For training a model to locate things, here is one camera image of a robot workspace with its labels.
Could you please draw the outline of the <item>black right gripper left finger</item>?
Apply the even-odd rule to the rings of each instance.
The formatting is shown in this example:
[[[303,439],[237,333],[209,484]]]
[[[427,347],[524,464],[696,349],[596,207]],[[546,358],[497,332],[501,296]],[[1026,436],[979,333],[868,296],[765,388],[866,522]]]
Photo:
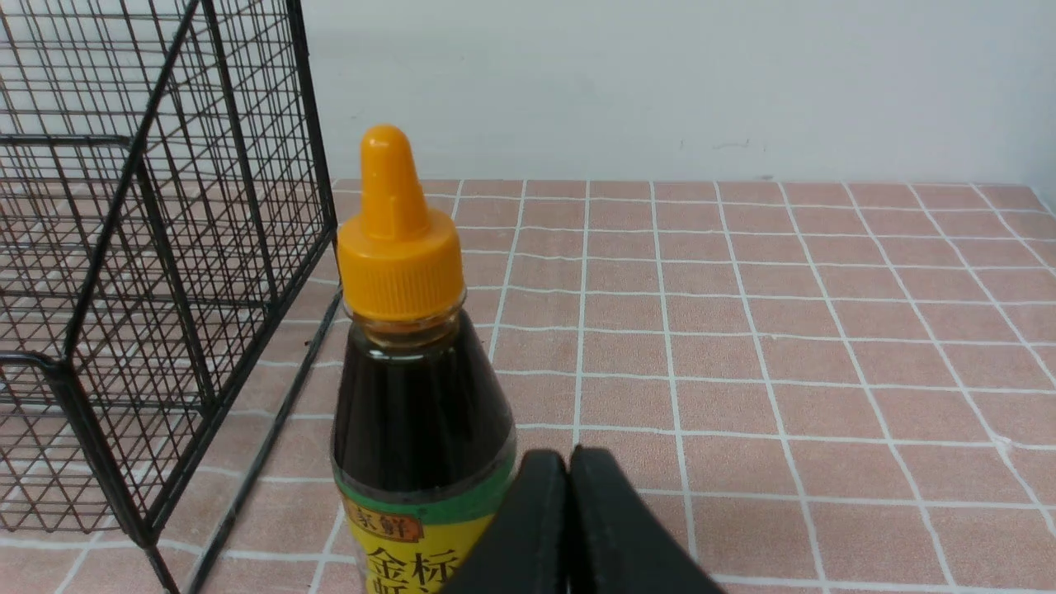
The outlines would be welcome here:
[[[568,474],[554,450],[531,450],[490,526],[445,593],[566,593]]]

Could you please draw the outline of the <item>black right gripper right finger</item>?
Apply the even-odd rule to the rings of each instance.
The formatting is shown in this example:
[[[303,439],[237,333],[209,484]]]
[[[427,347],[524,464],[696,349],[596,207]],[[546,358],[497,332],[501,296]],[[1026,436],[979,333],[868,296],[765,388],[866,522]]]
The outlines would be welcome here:
[[[608,449],[578,445],[569,466],[571,593],[720,593],[664,530]]]

